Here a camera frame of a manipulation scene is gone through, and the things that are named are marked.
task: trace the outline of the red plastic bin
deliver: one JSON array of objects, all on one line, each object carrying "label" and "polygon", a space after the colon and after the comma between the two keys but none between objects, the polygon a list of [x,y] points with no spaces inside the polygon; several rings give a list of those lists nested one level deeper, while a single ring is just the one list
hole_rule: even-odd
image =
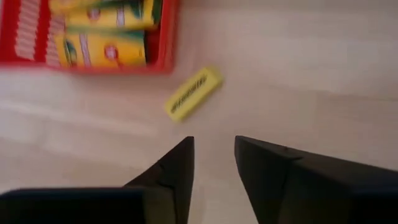
[{"label": "red plastic bin", "polygon": [[170,73],[178,22],[178,0],[163,0],[160,27],[146,32],[147,65],[120,68],[61,67],[53,33],[63,29],[62,18],[51,14],[49,0],[2,0],[0,66],[49,67],[77,73]]}]

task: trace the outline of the floor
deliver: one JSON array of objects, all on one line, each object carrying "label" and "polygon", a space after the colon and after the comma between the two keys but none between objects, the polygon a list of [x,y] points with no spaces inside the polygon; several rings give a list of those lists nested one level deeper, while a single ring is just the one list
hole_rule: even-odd
[{"label": "floor", "polygon": [[[192,135],[190,223],[255,223],[237,134],[398,169],[397,1],[182,1],[170,77],[0,69],[0,191],[119,186]],[[210,64],[223,87],[171,122],[164,101]]]}]

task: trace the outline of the light wooden floor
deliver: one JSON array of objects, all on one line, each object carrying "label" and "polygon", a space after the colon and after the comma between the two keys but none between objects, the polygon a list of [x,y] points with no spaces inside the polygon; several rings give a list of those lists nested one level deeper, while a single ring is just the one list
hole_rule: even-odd
[{"label": "light wooden floor", "polygon": [[[255,223],[237,134],[398,169],[398,2],[183,0],[170,77],[0,70],[0,191],[118,186],[196,137],[190,223]],[[186,122],[162,107],[195,70],[222,89]]]}]

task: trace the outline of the yellow eraser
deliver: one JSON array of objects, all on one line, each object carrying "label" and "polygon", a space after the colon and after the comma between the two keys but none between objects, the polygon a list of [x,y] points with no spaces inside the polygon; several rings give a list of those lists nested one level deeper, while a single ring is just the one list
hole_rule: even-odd
[{"label": "yellow eraser", "polygon": [[167,114],[174,121],[182,121],[196,106],[222,83],[219,73],[211,67],[189,78],[166,102]]}]

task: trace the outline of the wooden floor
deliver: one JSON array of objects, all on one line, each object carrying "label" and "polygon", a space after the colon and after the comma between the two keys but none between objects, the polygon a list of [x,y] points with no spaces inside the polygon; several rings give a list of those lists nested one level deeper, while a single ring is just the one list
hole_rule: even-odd
[{"label": "wooden floor", "polygon": [[[119,186],[192,135],[190,223],[256,223],[237,134],[398,169],[397,1],[182,1],[170,77],[0,70],[0,191]],[[209,64],[224,86],[171,122],[164,101]]]}]

